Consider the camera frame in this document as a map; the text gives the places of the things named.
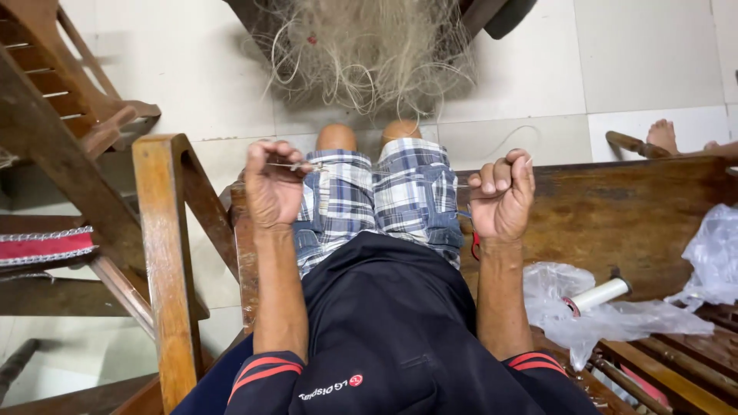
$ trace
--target hand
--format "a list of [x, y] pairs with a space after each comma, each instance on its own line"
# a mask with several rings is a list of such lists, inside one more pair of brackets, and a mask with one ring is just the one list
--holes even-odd
[[244, 181], [255, 230], [288, 230], [303, 200], [303, 178], [309, 164], [297, 171], [268, 162], [302, 162], [303, 155], [286, 141], [257, 141], [249, 146]]
[[519, 241], [528, 225], [536, 182], [527, 151], [519, 148], [469, 176], [474, 229], [483, 241]]

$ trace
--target white spool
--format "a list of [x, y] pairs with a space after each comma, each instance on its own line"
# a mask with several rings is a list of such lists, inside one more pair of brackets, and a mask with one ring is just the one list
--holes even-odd
[[628, 292], [630, 292], [630, 285], [623, 278], [615, 277], [599, 287], [594, 287], [571, 298], [571, 301], [580, 312], [584, 312]]

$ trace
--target scissors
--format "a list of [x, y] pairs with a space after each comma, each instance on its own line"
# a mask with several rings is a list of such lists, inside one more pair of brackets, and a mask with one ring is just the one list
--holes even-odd
[[[466, 206], [466, 209], [468, 209], [468, 211], [465, 211], [465, 210], [459, 210], [459, 211], [458, 211], [458, 214], [459, 214], [459, 215], [462, 215], [462, 216], [463, 216], [463, 217], [465, 217], [465, 218], [469, 218], [469, 220], [471, 221], [471, 220], [472, 220], [472, 214], [471, 214], [471, 212], [472, 212], [472, 207], [471, 207], [471, 206], [469, 206], [469, 205], [467, 205], [467, 206]], [[477, 233], [477, 231], [475, 230], [475, 231], [474, 231], [474, 233], [473, 233], [472, 235], [473, 235], [473, 238], [474, 238], [474, 241], [472, 242], [472, 256], [474, 257], [474, 259], [476, 259], [477, 261], [479, 261], [479, 255], [477, 254], [477, 248], [478, 248], [478, 247], [480, 246], [480, 244], [481, 244], [481, 242], [480, 242], [480, 240], [479, 240], [479, 234], [478, 234], [478, 233]]]

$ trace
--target knee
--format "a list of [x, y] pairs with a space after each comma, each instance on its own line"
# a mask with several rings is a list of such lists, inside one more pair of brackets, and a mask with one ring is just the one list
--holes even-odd
[[316, 149], [356, 151], [354, 130], [343, 124], [328, 124], [318, 134]]
[[418, 129], [418, 123], [411, 120], [391, 122], [382, 132], [382, 146], [399, 138], [423, 138]]

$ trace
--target plaid shorts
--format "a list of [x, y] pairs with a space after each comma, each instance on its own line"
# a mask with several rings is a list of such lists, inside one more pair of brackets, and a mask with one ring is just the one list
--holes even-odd
[[446, 149], [416, 138], [390, 141], [372, 169], [356, 151], [313, 151], [323, 169], [305, 178], [292, 225], [300, 277], [359, 232], [428, 247], [459, 268], [463, 235], [456, 219], [456, 174]]

